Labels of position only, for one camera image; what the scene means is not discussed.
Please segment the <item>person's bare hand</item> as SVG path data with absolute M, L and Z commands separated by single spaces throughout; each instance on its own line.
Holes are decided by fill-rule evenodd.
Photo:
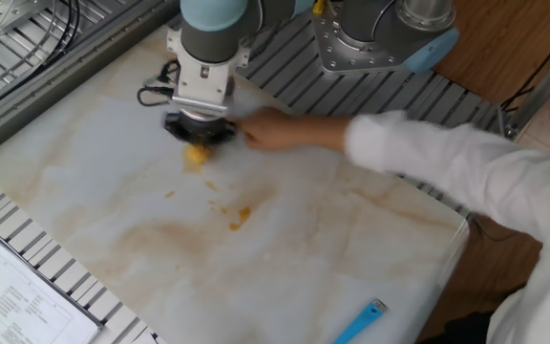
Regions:
M 235 124 L 245 144 L 255 150 L 284 150 L 303 143 L 299 120 L 274 108 L 261 108 Z

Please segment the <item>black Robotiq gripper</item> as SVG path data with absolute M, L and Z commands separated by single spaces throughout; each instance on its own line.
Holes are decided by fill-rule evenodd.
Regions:
M 176 139 L 195 146 L 218 146 L 237 135 L 236 126 L 224 118 L 198 120 L 183 113 L 167 113 L 163 127 Z

